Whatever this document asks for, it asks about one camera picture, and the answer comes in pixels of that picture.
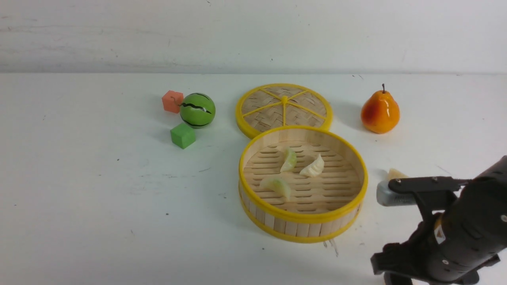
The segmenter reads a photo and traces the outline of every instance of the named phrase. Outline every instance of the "toy food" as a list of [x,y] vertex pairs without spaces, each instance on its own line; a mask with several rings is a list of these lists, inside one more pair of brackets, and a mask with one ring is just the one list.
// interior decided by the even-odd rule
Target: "toy food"
[[361,120],[366,129],[375,133],[387,133],[400,121],[400,108],[391,94],[382,90],[373,93],[361,110]]
[[194,129],[181,123],[171,130],[171,140],[175,145],[185,149],[195,142]]
[[179,114],[187,125],[200,129],[215,118],[215,104],[208,95],[193,93],[183,99]]
[[322,156],[318,154],[317,159],[315,159],[312,163],[308,164],[305,168],[301,169],[299,175],[303,175],[306,177],[316,177],[319,176],[324,170],[324,160]]
[[179,113],[179,106],[181,105],[182,102],[183,102],[183,93],[180,92],[169,90],[162,97],[162,104],[164,105],[164,110],[176,114]]
[[274,191],[285,197],[287,201],[291,199],[291,187],[282,178],[266,177],[262,179],[259,188]]
[[280,168],[280,172],[292,170],[298,161],[296,153],[291,148],[285,149],[285,161]]

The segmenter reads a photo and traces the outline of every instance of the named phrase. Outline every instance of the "white table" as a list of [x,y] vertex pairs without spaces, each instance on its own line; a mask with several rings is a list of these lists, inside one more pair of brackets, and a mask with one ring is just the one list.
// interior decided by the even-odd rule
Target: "white table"
[[[370,175],[364,209],[335,239],[296,244],[265,234],[243,212],[237,164],[248,139],[234,107],[262,84],[322,94],[331,131],[351,142]],[[394,131],[361,127],[381,84],[401,107]],[[185,150],[163,111],[167,90],[204,92],[215,121]],[[471,178],[507,154],[507,76],[454,75],[0,75],[0,283],[381,285],[370,257],[405,241],[417,207],[382,207],[390,167],[410,176]],[[480,271],[504,283],[506,259]]]

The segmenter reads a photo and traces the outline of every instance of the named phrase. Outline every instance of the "white dumpling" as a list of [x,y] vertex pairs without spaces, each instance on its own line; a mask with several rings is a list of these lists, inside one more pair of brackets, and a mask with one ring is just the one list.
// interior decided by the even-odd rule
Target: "white dumpling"
[[324,160],[322,159],[320,154],[318,154],[317,159],[315,159],[312,163],[303,168],[299,172],[299,175],[307,177],[316,177],[319,176],[323,170],[324,170]]

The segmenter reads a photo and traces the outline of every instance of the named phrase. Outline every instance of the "woven bamboo lid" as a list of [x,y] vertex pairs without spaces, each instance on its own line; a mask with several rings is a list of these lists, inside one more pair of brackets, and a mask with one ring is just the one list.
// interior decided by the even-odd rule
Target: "woven bamboo lid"
[[331,106],[320,94],[294,84],[268,84],[246,92],[236,105],[236,122],[249,138],[290,125],[329,130]]

